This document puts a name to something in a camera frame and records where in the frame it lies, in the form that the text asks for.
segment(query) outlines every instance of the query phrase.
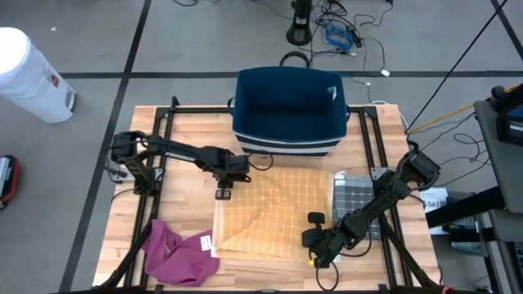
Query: magenta towel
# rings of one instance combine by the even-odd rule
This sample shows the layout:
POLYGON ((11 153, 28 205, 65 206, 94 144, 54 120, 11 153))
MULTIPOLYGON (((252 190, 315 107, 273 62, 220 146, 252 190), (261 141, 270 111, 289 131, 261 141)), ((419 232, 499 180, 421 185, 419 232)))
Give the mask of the magenta towel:
POLYGON ((202 251, 200 237, 203 232, 182 240, 161 220, 153 220, 150 236, 142 249, 147 254, 145 272, 161 283, 185 287, 200 287, 216 273, 220 260, 211 257, 211 251, 202 251))

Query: wooden tabletop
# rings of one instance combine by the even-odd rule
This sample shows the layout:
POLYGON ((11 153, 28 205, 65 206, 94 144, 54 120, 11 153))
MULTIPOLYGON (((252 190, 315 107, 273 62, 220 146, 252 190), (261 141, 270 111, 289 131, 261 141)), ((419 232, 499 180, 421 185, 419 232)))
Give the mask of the wooden tabletop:
MULTIPOLYGON (((389 164, 394 167, 407 152, 407 144, 396 105, 379 105, 378 118, 389 164)), ((157 106, 137 106, 132 118, 131 130, 151 133, 157 106)), ((232 117, 229 114, 179 114, 174 116, 171 140, 194 146, 215 145, 241 154, 241 148, 232 133, 232 117)), ((379 163, 378 150, 368 120, 375 162, 379 163)), ((266 163, 262 156, 252 157, 255 164, 266 163)), ((368 175, 363 136, 358 115, 352 115, 348 133, 336 149, 324 158, 275 156, 275 165, 281 167, 310 167, 329 172, 346 171, 355 175, 368 175)), ((210 173, 201 172, 191 163, 168 160, 159 209, 159 219, 183 238, 212 228, 215 207, 214 191, 217 183, 210 173)), ((118 185, 115 193, 132 188, 133 183, 118 185)), ((147 211, 152 201, 147 204, 147 211)), ((130 247, 138 196, 133 193, 119 195, 112 204, 105 231, 100 259, 93 285, 103 283, 118 266, 130 247)), ((422 204, 414 198, 398 203, 401 226, 406 247, 415 260, 434 280, 440 278, 431 236, 427 227, 422 204)), ((367 247, 362 242, 352 252, 367 247)), ((391 246, 398 283, 403 283, 400 260, 391 246)), ((141 261, 137 258, 135 284, 140 277, 141 261)), ((373 290, 379 283, 388 284, 381 242, 373 242, 372 250, 361 258, 343 257, 337 263, 340 282, 337 290, 373 290)), ((331 287, 335 279, 333 267, 320 271, 320 281, 331 287)), ((156 284, 149 278, 149 288, 156 284)), ((165 289, 181 289, 166 285, 165 289)), ((301 262, 236 261, 221 260, 220 269, 203 285, 203 290, 319 290, 315 281, 315 269, 301 262)))

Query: checkered towel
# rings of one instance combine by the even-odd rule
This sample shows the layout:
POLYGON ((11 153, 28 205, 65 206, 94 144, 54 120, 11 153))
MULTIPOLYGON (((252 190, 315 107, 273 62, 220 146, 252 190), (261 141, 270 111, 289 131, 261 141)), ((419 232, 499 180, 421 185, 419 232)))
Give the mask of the checkered towel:
MULTIPOLYGON (((337 224, 343 216, 363 208, 374 198, 373 182, 370 176, 350 176, 340 171, 334 177, 333 223, 337 224)), ((378 220, 370 225, 373 239, 381 239, 378 220)))

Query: white tag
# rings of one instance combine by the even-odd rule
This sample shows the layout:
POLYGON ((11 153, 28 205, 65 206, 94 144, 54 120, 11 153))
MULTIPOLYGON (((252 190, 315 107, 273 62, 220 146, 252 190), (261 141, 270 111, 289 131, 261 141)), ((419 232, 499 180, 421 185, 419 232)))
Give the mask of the white tag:
POLYGON ((200 237, 199 241, 202 243, 202 251, 212 250, 211 236, 200 237))
POLYGON ((388 70, 386 70, 386 69, 382 69, 382 71, 381 71, 380 73, 382 73, 382 75, 384 75, 384 76, 386 76, 386 77, 388 77, 388 76, 391 75, 391 72, 388 71, 388 70))
MULTIPOLYGON (((443 207, 447 204, 447 189, 445 188, 430 188, 419 193, 419 196, 425 203, 425 213, 431 212, 437 208, 443 207)), ((431 234, 448 234, 442 227, 430 229, 431 234)))

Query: blue bag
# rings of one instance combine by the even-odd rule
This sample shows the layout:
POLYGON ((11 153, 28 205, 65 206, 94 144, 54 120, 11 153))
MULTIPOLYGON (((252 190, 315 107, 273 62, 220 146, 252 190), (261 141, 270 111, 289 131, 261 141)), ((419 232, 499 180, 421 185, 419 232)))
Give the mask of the blue bag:
POLYGON ((349 114, 338 74, 285 66, 239 72, 233 132, 245 153, 325 156, 346 136, 349 114))

